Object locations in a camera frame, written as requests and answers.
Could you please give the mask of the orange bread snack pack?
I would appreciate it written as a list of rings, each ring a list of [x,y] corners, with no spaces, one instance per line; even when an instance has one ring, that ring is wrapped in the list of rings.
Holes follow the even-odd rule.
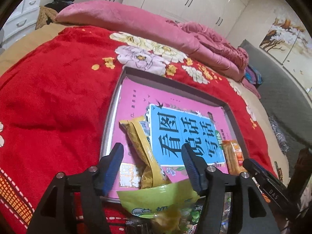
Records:
[[[225,140],[222,142],[222,147],[229,174],[239,175],[242,172],[246,172],[243,167],[243,152],[238,142],[236,140]]]

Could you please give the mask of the green milk candy bag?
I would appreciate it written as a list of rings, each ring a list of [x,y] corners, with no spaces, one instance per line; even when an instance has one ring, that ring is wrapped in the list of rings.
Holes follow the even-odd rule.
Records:
[[[184,208],[199,199],[190,180],[133,191],[118,191],[122,207],[130,214],[141,218],[153,218],[170,207]]]

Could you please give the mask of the yellow wafer snack pack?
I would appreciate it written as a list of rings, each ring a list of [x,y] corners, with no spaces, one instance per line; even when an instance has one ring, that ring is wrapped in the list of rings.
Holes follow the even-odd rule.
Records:
[[[141,188],[154,188],[170,184],[171,181],[156,161],[150,142],[150,128],[145,116],[121,120],[119,124],[126,132],[138,157],[145,164],[141,177]]]

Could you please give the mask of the green pea snack pack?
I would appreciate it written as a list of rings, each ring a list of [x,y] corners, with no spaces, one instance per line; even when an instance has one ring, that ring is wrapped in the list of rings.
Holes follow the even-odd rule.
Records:
[[[181,210],[179,229],[181,233],[195,233],[204,202],[197,201],[190,208]],[[227,233],[229,227],[230,204],[225,203],[223,207],[223,216],[219,233]]]

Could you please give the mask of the grey patterned cloth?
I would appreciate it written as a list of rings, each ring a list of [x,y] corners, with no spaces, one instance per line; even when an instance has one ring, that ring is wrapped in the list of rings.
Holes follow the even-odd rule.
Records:
[[[282,153],[284,155],[286,155],[287,151],[289,150],[289,145],[286,141],[284,133],[281,131],[278,123],[276,122],[276,120],[273,117],[271,117],[271,116],[269,117],[269,122],[270,122],[271,128],[273,130],[273,133],[274,133],[274,135],[278,141],[278,145],[280,147],[280,150],[282,151]]]

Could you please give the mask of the grey padded headboard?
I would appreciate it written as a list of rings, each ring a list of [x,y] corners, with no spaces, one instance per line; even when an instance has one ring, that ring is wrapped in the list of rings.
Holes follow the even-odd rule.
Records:
[[[258,86],[261,103],[287,143],[311,147],[311,105],[302,91],[280,66],[248,40],[240,47],[248,53],[249,65],[261,74],[263,83]]]

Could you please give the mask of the red floral blanket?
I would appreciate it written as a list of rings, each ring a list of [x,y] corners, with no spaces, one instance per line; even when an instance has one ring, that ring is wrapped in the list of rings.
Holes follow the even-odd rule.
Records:
[[[109,104],[124,66],[179,81],[229,104],[249,155],[273,166],[261,127],[226,78],[168,45],[101,27],[67,27],[1,75],[1,215],[25,233],[58,171],[99,160]]]

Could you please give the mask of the blue purple folded cloth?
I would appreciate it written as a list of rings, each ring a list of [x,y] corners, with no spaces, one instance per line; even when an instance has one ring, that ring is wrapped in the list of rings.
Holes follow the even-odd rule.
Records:
[[[246,67],[245,78],[256,88],[258,88],[263,83],[262,75],[260,74],[260,72],[250,65]]]

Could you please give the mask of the pink quilt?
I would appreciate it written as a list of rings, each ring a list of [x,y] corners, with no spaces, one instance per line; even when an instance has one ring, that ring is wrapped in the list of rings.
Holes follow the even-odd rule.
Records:
[[[249,55],[233,47],[212,28],[196,22],[175,23],[137,7],[109,1],[87,1],[67,6],[56,17],[58,23],[92,25],[126,32],[175,48],[236,82],[260,98],[245,79]]]

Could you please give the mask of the white drawer cabinet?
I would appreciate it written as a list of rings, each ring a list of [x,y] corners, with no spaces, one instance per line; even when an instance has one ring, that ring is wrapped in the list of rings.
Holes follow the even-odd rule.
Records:
[[[1,29],[1,48],[6,50],[35,30],[40,12],[40,1],[21,1]]]

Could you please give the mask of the brown knitted cloth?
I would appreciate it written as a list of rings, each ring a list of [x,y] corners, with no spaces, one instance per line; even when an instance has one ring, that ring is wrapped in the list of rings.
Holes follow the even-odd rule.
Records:
[[[50,23],[55,23],[57,15],[58,12],[56,10],[45,6],[40,6],[35,29],[37,30],[45,25],[49,25]]]

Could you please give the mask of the black clothes pile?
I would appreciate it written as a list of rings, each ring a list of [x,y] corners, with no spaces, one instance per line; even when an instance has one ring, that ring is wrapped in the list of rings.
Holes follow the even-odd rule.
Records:
[[[45,7],[53,9],[59,13],[65,7],[72,5],[73,3],[74,0],[53,0],[51,3],[47,3]]]

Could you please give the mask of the floral wall painting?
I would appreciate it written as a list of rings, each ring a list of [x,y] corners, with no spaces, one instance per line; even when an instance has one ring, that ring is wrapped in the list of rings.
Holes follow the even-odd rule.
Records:
[[[272,56],[306,90],[311,91],[311,36],[289,18],[275,18],[260,49]]]

